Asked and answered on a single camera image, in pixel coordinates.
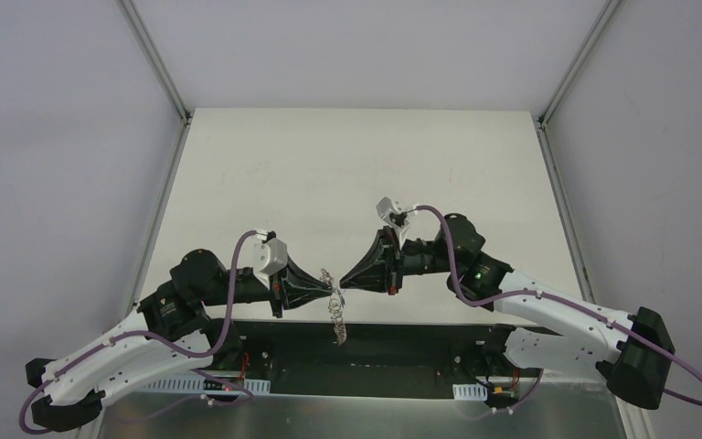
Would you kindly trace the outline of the metal disc with keyrings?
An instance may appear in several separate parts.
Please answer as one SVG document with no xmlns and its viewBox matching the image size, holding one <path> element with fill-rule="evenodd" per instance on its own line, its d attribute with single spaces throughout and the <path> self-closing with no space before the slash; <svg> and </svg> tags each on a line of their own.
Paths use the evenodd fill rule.
<svg viewBox="0 0 702 439">
<path fill-rule="evenodd" d="M 335 284 L 334 277 L 325 269 L 321 269 L 320 281 L 329 286 L 332 293 L 328 301 L 328 313 L 334 325 L 336 344 L 342 346 L 347 341 L 346 323 L 344 320 L 345 298 L 343 292 Z"/>
</svg>

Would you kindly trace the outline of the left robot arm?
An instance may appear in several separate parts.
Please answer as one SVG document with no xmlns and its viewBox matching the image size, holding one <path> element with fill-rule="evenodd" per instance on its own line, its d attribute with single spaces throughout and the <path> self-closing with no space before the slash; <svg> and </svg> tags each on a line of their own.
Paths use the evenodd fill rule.
<svg viewBox="0 0 702 439">
<path fill-rule="evenodd" d="M 26 364 L 34 391 L 21 409 L 21 428 L 28 434 L 75 430 L 146 384 L 188 370 L 241 368 L 246 354 L 238 330 L 227 316 L 210 317 L 209 305 L 266 302 L 280 317 L 331 293 L 292 260 L 266 262 L 261 271 L 229 270 L 213 252 L 191 251 L 167 282 L 87 347 Z"/>
</svg>

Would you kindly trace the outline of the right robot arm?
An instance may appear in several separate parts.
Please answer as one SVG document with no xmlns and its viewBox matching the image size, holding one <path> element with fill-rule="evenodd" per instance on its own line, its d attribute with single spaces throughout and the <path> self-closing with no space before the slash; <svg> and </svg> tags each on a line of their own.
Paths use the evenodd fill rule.
<svg viewBox="0 0 702 439">
<path fill-rule="evenodd" d="M 661 315 L 647 307 L 634 313 L 601 307 L 547 289 L 482 248 L 485 239 L 462 214 L 443 217 L 431 241 L 402 240 L 403 214 L 388 214 L 367 254 L 341 279 L 343 289 L 394 295 L 406 276 L 450 273 L 449 289 L 460 285 L 484 309 L 523 318 L 548 330 L 538 335 L 497 324 L 484 342 L 487 370 L 550 369 L 603 383 L 614 396 L 656 410 L 661 404 L 675 351 Z"/>
</svg>

